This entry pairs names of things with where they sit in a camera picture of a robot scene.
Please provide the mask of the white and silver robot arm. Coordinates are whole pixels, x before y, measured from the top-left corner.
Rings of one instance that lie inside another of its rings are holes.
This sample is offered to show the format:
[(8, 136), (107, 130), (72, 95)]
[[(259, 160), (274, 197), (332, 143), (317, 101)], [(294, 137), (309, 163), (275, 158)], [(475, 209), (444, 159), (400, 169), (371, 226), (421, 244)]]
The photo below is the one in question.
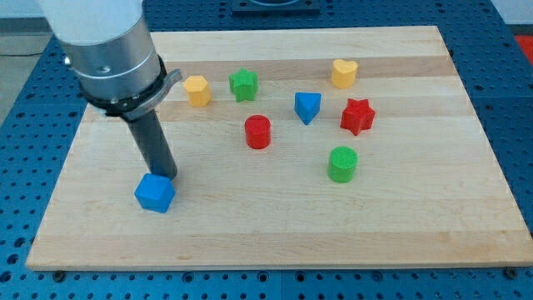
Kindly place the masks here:
[(181, 78), (167, 72), (142, 0), (38, 0), (89, 103), (129, 122), (152, 111)]

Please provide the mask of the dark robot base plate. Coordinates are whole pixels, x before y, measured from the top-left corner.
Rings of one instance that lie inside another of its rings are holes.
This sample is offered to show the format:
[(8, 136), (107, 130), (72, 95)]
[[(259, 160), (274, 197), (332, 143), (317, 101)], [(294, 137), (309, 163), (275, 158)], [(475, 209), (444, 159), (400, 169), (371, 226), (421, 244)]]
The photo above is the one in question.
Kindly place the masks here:
[(319, 13), (321, 10), (320, 0), (231, 0), (230, 4), (234, 16)]

